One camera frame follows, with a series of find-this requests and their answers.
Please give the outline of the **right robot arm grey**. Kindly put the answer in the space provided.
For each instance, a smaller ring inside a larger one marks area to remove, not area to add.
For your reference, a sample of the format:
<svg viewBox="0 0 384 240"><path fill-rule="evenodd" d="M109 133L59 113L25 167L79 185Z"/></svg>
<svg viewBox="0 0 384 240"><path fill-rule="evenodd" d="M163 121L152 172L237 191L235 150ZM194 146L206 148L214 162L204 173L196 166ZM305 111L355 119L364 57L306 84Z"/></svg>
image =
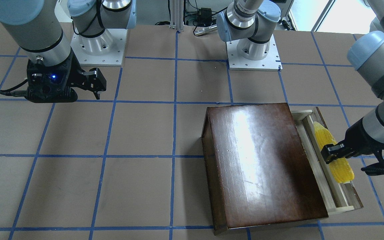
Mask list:
<svg viewBox="0 0 384 240"><path fill-rule="evenodd" d="M93 59L121 65L126 32L137 23L134 0L69 0L73 39L55 15L55 0L0 0L0 23L28 56L26 78L0 90L34 103L76 102L74 88L99 100L107 81Z"/></svg>

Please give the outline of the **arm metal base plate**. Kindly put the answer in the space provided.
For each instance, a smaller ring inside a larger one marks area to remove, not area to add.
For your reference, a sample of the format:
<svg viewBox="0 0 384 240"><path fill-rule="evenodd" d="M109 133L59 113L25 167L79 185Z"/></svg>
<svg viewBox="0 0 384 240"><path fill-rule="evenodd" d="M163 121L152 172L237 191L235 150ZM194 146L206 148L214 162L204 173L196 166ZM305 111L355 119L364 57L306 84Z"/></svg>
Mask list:
<svg viewBox="0 0 384 240"><path fill-rule="evenodd" d="M82 66L123 65L128 30L106 29L95 38L85 38L74 34L71 47Z"/></svg>
<svg viewBox="0 0 384 240"><path fill-rule="evenodd" d="M226 51L232 70L282 70L274 35L263 44L247 38L226 42Z"/></svg>

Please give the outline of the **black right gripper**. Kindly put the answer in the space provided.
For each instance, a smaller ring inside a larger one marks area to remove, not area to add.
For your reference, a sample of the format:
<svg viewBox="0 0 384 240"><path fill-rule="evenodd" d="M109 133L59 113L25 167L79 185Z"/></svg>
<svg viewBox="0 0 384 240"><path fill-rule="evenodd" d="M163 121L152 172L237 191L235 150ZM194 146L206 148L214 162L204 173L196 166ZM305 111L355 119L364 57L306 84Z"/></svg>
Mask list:
<svg viewBox="0 0 384 240"><path fill-rule="evenodd" d="M29 60L26 76L28 87L25 99L34 103L100 100L98 92L107 90L107 81L100 68L84 72L74 53L70 53L60 64L50 67Z"/></svg>

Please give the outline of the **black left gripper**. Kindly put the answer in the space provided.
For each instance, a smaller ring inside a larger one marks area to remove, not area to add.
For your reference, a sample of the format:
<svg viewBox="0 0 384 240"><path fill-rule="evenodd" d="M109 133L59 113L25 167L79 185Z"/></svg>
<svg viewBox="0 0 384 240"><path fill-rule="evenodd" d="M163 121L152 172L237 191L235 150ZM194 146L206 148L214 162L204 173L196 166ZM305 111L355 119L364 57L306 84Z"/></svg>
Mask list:
<svg viewBox="0 0 384 240"><path fill-rule="evenodd" d="M374 140L364 131L362 120L347 129L343 143L326 144L321 149L321 155L326 164L340 158L371 154L375 155L378 162L361 170L369 176L384 175L384 143Z"/></svg>

